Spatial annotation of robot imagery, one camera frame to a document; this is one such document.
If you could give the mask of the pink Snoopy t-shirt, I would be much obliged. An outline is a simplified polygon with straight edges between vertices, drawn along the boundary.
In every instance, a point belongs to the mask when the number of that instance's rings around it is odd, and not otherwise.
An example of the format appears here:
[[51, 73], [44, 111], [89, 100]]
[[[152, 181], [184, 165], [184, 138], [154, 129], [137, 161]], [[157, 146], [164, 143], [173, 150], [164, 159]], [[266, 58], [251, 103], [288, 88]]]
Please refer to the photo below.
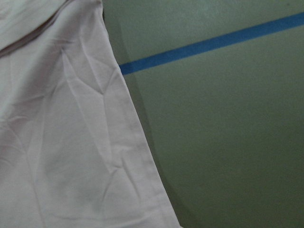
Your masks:
[[0, 3], [0, 225], [178, 228], [100, 0]]

